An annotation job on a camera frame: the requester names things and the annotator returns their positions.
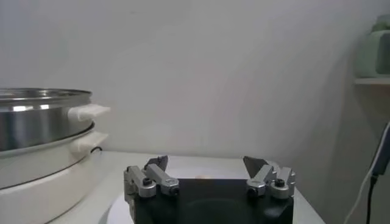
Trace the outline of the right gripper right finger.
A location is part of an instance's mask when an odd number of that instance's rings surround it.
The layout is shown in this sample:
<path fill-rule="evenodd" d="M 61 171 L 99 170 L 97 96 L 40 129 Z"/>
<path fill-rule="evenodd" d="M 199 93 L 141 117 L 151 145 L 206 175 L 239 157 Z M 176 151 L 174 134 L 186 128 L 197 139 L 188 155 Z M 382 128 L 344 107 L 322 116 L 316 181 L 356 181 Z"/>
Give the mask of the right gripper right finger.
<path fill-rule="evenodd" d="M 245 156 L 244 165 L 250 176 L 246 181 L 251 197 L 269 194 L 272 198 L 286 200 L 294 196 L 296 174 L 290 167 L 277 170 L 264 159 Z"/>

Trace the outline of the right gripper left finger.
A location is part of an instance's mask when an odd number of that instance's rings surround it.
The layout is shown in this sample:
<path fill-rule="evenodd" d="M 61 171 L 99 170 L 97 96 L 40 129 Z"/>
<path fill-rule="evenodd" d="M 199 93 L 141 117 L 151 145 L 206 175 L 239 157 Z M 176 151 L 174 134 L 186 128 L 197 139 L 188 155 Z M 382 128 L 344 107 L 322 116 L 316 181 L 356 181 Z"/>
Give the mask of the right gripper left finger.
<path fill-rule="evenodd" d="M 169 176 L 165 170 L 168 156 L 151 158 L 141 169 L 128 166 L 124 171 L 124 192 L 141 198 L 152 198 L 157 190 L 167 196 L 176 196 L 180 191 L 179 180 Z"/>

